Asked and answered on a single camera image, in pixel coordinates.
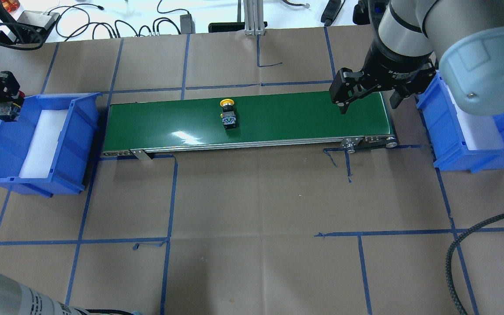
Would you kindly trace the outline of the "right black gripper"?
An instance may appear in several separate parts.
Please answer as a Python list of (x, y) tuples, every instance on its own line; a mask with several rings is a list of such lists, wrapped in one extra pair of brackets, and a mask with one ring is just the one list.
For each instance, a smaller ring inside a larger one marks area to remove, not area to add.
[(344, 115), (352, 102), (376, 91), (394, 89), (389, 102), (396, 109), (405, 98), (424, 93), (436, 76), (429, 56), (400, 55), (374, 39), (362, 70), (354, 72), (344, 67), (337, 71), (329, 88), (331, 102)]

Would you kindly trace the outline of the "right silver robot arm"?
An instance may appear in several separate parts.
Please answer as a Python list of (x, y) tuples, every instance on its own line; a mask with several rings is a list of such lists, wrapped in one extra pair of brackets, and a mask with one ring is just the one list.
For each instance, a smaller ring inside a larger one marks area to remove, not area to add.
[(436, 74), (462, 111), (504, 113), (504, 0), (360, 0), (353, 21), (374, 39), (362, 68), (339, 69), (329, 88), (342, 114), (380, 91), (397, 108)]

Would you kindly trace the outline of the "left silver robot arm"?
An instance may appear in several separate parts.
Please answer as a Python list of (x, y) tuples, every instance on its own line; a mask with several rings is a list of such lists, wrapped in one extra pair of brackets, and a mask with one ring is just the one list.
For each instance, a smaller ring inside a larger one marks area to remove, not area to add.
[[(99, 93), (24, 96), (14, 75), (0, 72), (0, 185), (50, 197), (80, 192)], [(0, 315), (123, 315), (68, 306), (0, 274)]]

